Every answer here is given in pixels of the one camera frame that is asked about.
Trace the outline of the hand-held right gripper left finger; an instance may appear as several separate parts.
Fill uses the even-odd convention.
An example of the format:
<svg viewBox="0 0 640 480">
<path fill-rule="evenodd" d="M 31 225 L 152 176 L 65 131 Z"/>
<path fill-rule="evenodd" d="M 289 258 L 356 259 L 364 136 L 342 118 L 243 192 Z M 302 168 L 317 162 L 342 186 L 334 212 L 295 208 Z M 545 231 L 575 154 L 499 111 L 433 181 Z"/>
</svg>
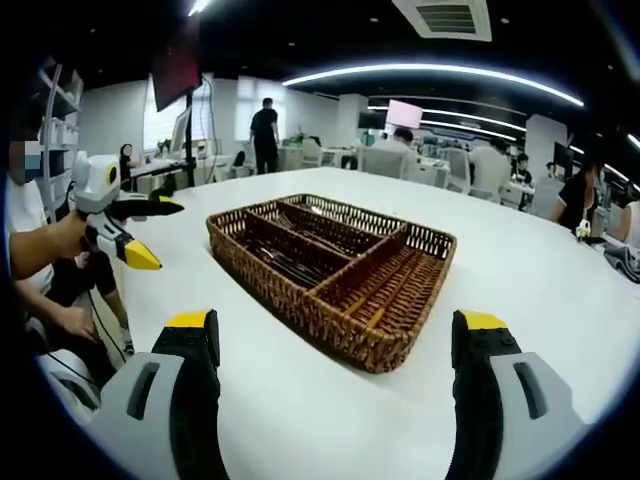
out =
<svg viewBox="0 0 640 480">
<path fill-rule="evenodd" d="M 135 479 L 225 479 L 215 310 L 176 315 L 106 383 L 92 438 Z"/>
</svg>

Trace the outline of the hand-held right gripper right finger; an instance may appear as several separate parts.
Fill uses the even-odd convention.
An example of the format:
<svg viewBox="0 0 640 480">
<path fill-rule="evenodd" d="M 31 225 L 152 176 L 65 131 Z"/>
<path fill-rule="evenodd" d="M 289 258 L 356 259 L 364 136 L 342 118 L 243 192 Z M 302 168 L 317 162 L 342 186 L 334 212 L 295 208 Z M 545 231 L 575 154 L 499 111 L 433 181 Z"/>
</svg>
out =
<svg viewBox="0 0 640 480">
<path fill-rule="evenodd" d="M 456 436 L 450 479 L 541 479 L 589 429 L 569 384 L 498 317 L 453 314 Z"/>
</svg>

